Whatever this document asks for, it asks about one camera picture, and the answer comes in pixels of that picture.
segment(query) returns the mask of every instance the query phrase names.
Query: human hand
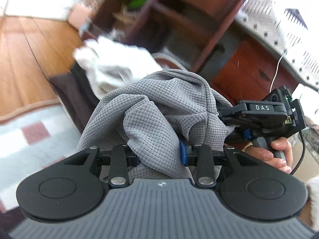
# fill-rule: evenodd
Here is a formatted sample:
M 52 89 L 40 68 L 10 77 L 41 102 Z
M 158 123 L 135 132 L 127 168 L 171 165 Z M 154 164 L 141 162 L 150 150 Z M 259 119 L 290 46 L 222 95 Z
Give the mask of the human hand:
M 283 151 L 285 154 L 285 160 L 274 158 L 272 152 L 264 149 L 264 148 L 256 148 L 253 146 L 249 146 L 245 149 L 245 153 L 264 161 L 266 164 L 269 164 L 283 172 L 291 173 L 291 165 L 292 165 L 292 149 L 291 144 L 287 138 L 281 137 L 275 141 L 271 142 L 271 147 L 277 151 Z

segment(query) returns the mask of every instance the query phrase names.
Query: gray textured fabric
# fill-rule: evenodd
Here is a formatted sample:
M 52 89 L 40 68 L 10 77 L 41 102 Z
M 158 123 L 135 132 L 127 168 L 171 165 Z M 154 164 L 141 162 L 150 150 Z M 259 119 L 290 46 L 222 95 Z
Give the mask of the gray textured fabric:
M 192 178 L 181 164 L 179 140 L 222 150 L 233 130 L 217 117 L 216 103 L 231 104 L 199 75 L 163 70 L 116 89 L 100 101 L 84 129 L 78 149 L 128 146 L 142 164 L 129 170 L 135 177 Z M 107 176 L 104 168 L 101 177 Z

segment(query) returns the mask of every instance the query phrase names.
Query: black device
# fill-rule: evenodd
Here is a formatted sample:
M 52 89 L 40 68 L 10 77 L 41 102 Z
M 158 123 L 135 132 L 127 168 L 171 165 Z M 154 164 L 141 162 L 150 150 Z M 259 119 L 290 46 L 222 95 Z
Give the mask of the black device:
M 286 100 L 282 89 L 272 94 Z M 264 108 L 271 105 L 273 110 L 257 113 L 256 105 Z M 287 104 L 243 101 L 218 112 L 224 123 L 236 126 L 229 138 L 232 141 L 259 137 L 270 141 L 300 131 L 304 125 L 300 104 L 289 98 Z M 127 145 L 115 146 L 112 151 L 100 151 L 93 146 L 27 177 L 16 194 L 27 219 L 10 236 L 14 239 L 315 236 L 298 219 L 307 201 L 302 182 L 232 146 L 213 151 L 207 145 L 190 145 L 183 139 L 180 144 L 182 163 L 197 167 L 194 184 L 188 179 L 139 178 L 130 184 L 128 167 L 138 166 L 139 159 Z M 102 165 L 109 165 L 104 180 L 99 179 Z M 215 177 L 215 165 L 222 166 L 219 177 Z

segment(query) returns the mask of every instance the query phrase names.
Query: rug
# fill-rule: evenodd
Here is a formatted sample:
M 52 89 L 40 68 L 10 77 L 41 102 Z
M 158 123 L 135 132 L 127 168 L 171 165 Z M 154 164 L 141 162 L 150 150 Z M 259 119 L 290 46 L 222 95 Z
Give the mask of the rug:
M 15 193 L 23 179 L 74 154 L 80 136 L 61 105 L 0 126 L 0 213 L 18 206 Z

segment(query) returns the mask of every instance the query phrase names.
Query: black cable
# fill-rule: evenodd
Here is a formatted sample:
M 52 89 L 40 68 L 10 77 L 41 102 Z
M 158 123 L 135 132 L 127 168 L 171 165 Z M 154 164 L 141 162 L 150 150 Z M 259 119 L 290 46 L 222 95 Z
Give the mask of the black cable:
M 296 172 L 296 170 L 297 170 L 297 169 L 299 168 L 299 166 L 301 165 L 301 163 L 302 163 L 302 161 L 303 161 L 303 158 L 304 158 L 304 156 L 305 156 L 306 145 L 305 145 L 305 141 L 304 141 L 304 139 L 303 139 L 303 136 L 302 136 L 301 131 L 299 131 L 299 135 L 300 135 L 300 140 L 301 140 L 301 142 L 302 142 L 302 153 L 301 153 L 301 157 L 300 157 L 300 159 L 299 159 L 299 161 L 298 161 L 296 167 L 291 171 L 290 175 L 293 175 L 293 174 Z

